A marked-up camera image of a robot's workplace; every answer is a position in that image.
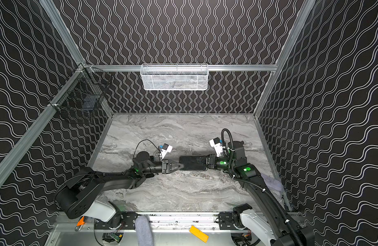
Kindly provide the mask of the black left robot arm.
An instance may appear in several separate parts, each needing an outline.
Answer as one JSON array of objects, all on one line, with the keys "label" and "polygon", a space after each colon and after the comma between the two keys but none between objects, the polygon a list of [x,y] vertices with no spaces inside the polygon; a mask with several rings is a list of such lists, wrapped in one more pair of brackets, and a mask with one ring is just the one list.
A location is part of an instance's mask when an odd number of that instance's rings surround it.
[{"label": "black left robot arm", "polygon": [[99,172],[90,167],[82,169],[58,189],[54,202],[70,219],[91,217],[117,227],[120,224],[119,209],[109,202],[98,201],[99,195],[109,190],[135,189],[156,174],[170,174],[183,167],[176,161],[157,162],[148,152],[142,151],[133,158],[133,165],[123,172]]}]

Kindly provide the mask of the black phone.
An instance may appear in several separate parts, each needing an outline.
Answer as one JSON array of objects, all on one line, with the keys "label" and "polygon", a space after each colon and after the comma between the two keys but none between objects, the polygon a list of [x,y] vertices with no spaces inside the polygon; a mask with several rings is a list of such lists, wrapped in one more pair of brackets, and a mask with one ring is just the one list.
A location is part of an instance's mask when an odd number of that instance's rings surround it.
[{"label": "black phone", "polygon": [[183,168],[180,169],[181,171],[206,171],[208,169],[207,156],[181,156],[179,158],[179,163],[183,165]]}]

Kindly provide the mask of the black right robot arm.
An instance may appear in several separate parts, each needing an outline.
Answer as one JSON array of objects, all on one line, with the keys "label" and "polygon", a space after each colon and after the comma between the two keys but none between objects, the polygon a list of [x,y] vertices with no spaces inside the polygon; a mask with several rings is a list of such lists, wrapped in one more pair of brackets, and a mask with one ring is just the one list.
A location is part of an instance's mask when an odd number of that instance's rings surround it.
[{"label": "black right robot arm", "polygon": [[260,171],[248,163],[243,141],[224,143],[219,138],[210,140],[215,154],[210,155],[210,168],[226,171],[238,182],[258,205],[264,218],[245,206],[237,207],[236,227],[247,228],[266,246],[313,246],[312,229],[302,227],[279,203],[267,187]]}]

